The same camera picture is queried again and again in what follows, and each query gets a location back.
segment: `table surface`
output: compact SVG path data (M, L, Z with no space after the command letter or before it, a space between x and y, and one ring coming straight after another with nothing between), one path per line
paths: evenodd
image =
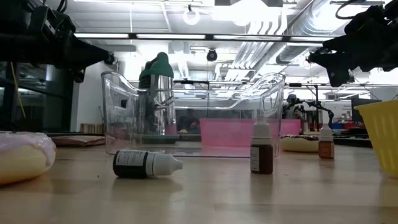
M0 223L371 223L398 222L398 179L383 175L372 149L336 147L281 154L273 175L248 159L180 158L158 179L118 179L101 148L61 148L34 180L0 188Z

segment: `yellow container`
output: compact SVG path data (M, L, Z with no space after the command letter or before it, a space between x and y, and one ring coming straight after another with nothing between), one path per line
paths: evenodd
M355 106L363 117L381 169L398 176L398 100Z

